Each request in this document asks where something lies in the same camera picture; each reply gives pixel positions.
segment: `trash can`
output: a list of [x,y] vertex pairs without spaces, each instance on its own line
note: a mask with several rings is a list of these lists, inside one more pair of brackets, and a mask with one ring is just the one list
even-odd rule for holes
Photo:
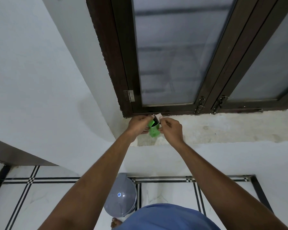
[[112,217],[124,217],[133,212],[137,203],[137,189],[127,174],[118,174],[104,205]]

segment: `glass pane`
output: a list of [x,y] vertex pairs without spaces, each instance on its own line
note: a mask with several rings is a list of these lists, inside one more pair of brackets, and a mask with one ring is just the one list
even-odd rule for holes
[[288,89],[288,14],[228,100],[277,99]]
[[133,0],[142,104],[193,103],[234,0]]

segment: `person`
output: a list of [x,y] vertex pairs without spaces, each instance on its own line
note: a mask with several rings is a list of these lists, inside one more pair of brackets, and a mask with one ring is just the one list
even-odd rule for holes
[[[152,119],[152,116],[133,117],[126,131],[65,194],[39,230],[93,229],[130,143],[147,133],[147,124]],[[263,204],[189,147],[177,120],[162,118],[160,123],[159,131],[180,154],[227,230],[288,229]],[[172,204],[142,207],[123,223],[112,219],[111,227],[115,230],[219,229],[200,212]]]

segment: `green paper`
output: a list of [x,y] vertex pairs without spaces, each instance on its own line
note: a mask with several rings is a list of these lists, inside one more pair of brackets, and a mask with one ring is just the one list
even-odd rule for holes
[[159,126],[160,126],[160,123],[158,123],[156,126],[153,126],[154,125],[155,121],[154,120],[151,120],[149,123],[148,123],[148,127],[149,127],[149,135],[151,137],[157,137],[158,135],[160,135],[160,131],[158,131],[159,129]]

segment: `green object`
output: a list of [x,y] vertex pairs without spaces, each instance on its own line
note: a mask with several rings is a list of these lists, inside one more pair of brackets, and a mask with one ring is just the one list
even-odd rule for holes
[[157,137],[158,135],[160,135],[160,131],[158,131],[159,129],[159,126],[160,126],[160,123],[159,121],[157,120],[157,118],[151,120],[149,123],[148,123],[148,127],[149,127],[149,135],[151,137]]

